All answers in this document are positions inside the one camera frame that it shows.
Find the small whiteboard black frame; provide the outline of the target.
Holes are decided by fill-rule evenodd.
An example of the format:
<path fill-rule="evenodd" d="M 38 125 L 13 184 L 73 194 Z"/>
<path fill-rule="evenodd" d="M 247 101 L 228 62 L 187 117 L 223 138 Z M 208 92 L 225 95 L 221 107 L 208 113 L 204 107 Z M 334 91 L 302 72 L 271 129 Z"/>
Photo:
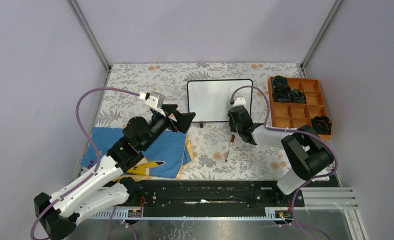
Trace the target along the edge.
<path fill-rule="evenodd" d="M 231 97 L 243 98 L 251 113 L 253 89 L 251 79 L 205 79 L 187 82 L 188 111 L 196 115 L 194 123 L 225 123 L 233 107 Z"/>

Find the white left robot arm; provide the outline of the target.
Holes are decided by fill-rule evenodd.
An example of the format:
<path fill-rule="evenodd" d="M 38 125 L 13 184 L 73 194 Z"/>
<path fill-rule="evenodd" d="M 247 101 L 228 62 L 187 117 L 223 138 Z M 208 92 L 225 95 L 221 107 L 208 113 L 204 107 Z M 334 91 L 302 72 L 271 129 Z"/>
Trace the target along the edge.
<path fill-rule="evenodd" d="M 165 130 L 186 133 L 195 117 L 194 112 L 180 113 L 176 104 L 164 104 L 153 110 L 150 121 L 136 116 L 123 129 L 121 137 L 108 149 L 97 164 L 69 185 L 52 194 L 44 192 L 34 198 L 36 220 L 30 232 L 41 224 L 50 240 L 69 236 L 84 220 L 111 206 L 135 205 L 142 195 L 140 186 L 124 177 L 106 190 L 105 184 L 125 174 L 143 159 L 146 151 Z"/>

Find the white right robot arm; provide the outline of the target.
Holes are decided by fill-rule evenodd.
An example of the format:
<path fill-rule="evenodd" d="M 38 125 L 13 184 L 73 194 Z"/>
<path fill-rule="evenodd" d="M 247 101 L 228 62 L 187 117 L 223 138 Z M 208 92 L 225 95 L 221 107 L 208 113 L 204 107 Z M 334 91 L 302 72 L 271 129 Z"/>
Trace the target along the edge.
<path fill-rule="evenodd" d="M 291 193 L 331 165 L 336 154 L 309 125 L 300 128 L 269 127 L 254 123 L 247 109 L 234 106 L 228 111 L 230 130 L 243 142 L 283 149 L 291 169 L 277 181 L 272 191 L 272 201 L 284 206 L 291 200 Z"/>

